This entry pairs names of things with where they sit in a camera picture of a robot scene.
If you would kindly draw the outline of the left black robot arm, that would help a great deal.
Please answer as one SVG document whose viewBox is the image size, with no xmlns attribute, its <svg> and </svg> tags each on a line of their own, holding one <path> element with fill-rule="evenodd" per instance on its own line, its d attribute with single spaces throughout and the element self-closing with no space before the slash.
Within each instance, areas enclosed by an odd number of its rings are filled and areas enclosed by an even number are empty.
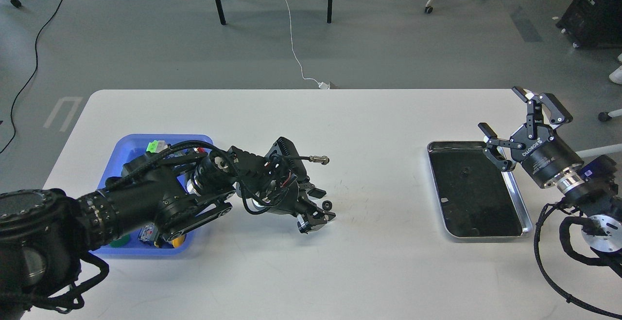
<svg viewBox="0 0 622 320">
<path fill-rule="evenodd" d="M 300 233 L 335 218 L 325 191 L 311 183 L 287 138 L 266 155 L 190 140 L 145 152 L 122 175 L 78 198 L 58 188 L 1 194 L 1 318 L 19 320 L 31 307 L 61 314 L 84 307 L 82 295 L 104 280 L 109 265 L 92 251 L 153 224 L 165 242 L 215 220 L 242 198 L 250 214 L 290 214 Z"/>
</svg>

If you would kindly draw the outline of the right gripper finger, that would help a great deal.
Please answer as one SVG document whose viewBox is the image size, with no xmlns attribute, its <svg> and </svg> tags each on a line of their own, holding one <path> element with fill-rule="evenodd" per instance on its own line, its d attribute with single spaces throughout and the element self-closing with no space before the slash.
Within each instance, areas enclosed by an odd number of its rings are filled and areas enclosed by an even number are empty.
<svg viewBox="0 0 622 320">
<path fill-rule="evenodd" d="M 525 128 L 527 138 L 530 140 L 544 136 L 544 131 L 540 131 L 539 128 L 553 131 L 573 121 L 570 112 L 551 93 L 535 94 L 520 87 L 512 87 L 512 91 L 527 104 Z"/>
<path fill-rule="evenodd" d="M 478 127 L 485 135 L 485 148 L 484 155 L 495 165 L 497 169 L 502 172 L 510 172 L 515 169 L 515 162 L 507 159 L 504 154 L 500 152 L 500 148 L 509 149 L 524 149 L 524 144 L 520 142 L 513 142 L 510 140 L 499 139 L 498 135 L 487 123 L 478 123 Z"/>
</svg>

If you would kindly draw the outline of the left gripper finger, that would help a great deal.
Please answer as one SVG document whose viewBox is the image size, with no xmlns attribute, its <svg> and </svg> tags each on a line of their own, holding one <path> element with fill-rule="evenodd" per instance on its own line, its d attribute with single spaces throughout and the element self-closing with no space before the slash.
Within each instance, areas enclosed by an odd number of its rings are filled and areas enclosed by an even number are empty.
<svg viewBox="0 0 622 320">
<path fill-rule="evenodd" d="M 311 197 L 315 199 L 321 199 L 324 198 L 324 196 L 326 196 L 327 194 L 326 191 L 317 188 L 313 183 L 310 182 L 297 182 L 297 185 L 299 198 L 309 199 L 309 197 Z"/>
<path fill-rule="evenodd" d="M 295 213 L 297 216 L 297 226 L 300 233 L 319 231 L 328 222 L 332 221 L 336 214 L 322 209 L 305 209 Z"/>
</svg>

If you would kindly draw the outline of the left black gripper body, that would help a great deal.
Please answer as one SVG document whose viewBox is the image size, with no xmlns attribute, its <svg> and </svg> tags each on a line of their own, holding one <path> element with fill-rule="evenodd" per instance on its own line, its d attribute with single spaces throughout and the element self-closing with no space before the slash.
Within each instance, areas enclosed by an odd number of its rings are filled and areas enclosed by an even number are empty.
<svg viewBox="0 0 622 320">
<path fill-rule="evenodd" d="M 308 178 L 242 177 L 242 204 L 250 214 L 311 214 Z"/>
</svg>

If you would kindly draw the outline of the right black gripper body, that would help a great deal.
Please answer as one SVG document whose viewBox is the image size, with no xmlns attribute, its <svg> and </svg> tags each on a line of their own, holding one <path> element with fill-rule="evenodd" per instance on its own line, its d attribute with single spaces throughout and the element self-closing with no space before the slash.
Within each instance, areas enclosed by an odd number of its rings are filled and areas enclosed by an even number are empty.
<svg viewBox="0 0 622 320">
<path fill-rule="evenodd" d="M 521 144 L 520 149 L 511 150 L 511 158 L 520 163 L 540 188 L 545 188 L 546 183 L 564 169 L 584 165 L 584 161 L 552 128 L 537 128 L 533 138 L 529 138 L 526 128 L 520 128 L 510 141 Z"/>
</svg>

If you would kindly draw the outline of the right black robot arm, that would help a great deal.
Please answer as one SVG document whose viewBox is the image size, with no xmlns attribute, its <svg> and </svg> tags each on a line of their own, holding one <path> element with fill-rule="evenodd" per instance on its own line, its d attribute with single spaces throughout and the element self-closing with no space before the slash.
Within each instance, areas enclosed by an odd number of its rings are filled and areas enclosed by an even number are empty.
<svg viewBox="0 0 622 320">
<path fill-rule="evenodd" d="M 543 267 L 539 242 L 546 219 L 560 211 L 566 215 L 558 227 L 564 252 L 584 265 L 609 267 L 621 274 L 622 205 L 615 183 L 616 162 L 609 157 L 619 152 L 621 145 L 573 151 L 557 134 L 558 127 L 572 121 L 562 103 L 548 92 L 537 94 L 520 87 L 512 90 L 526 103 L 526 120 L 509 139 L 499 138 L 487 123 L 479 123 L 485 136 L 484 154 L 500 171 L 513 171 L 519 163 L 538 187 L 561 191 L 562 199 L 546 204 L 536 222 L 537 266 L 566 302 L 620 319 L 620 314 L 583 302 L 558 286 Z"/>
</svg>

